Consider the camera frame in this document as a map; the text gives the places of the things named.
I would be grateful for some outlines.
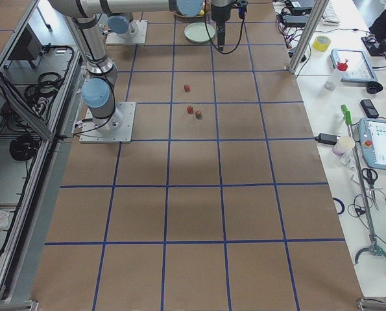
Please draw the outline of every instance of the blue joint cap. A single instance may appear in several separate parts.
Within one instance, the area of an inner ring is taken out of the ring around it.
[[[177,0],[177,8],[184,16],[197,16],[203,9],[203,0]]]
[[[113,15],[108,18],[110,30],[117,34],[124,34],[129,29],[129,20],[125,16]]]
[[[82,86],[82,97],[90,108],[100,108],[110,98],[110,86],[99,78],[92,78]]]

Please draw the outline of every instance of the scissors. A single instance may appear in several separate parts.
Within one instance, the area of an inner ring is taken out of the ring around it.
[[[361,173],[363,174],[363,178],[368,183],[368,189],[370,191],[370,195],[372,196],[374,205],[376,206],[376,209],[379,210],[377,203],[376,203],[376,193],[374,189],[374,183],[379,178],[379,174],[372,169],[372,168],[364,168],[361,170]]]

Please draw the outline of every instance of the mounting plate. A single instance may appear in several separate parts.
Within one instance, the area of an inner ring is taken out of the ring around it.
[[[135,45],[135,44],[145,44],[145,39],[147,38],[147,27],[148,21],[135,21],[138,25],[138,33],[128,39],[119,37],[116,33],[111,32],[106,39],[106,45]]]
[[[109,134],[104,134],[98,130],[93,130],[80,135],[81,143],[130,143],[132,138],[132,129],[134,127],[135,117],[135,102],[117,102],[116,110],[119,110],[123,116],[122,125],[111,131]],[[90,110],[86,112],[86,118],[92,118]],[[92,122],[83,124],[82,132],[92,130],[95,126]]]

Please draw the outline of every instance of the plate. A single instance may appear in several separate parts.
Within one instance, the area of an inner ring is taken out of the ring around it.
[[[207,29],[210,34],[210,37],[214,37],[216,30],[214,30],[214,27],[207,24]],[[206,27],[204,26],[204,23],[193,23],[188,25],[184,29],[184,35],[188,40],[195,43],[204,43],[209,41],[209,37],[206,31]]]

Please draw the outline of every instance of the tape roll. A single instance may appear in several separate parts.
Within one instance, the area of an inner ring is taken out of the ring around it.
[[[312,47],[317,51],[324,52],[331,44],[331,39],[326,36],[318,36],[315,38]]]

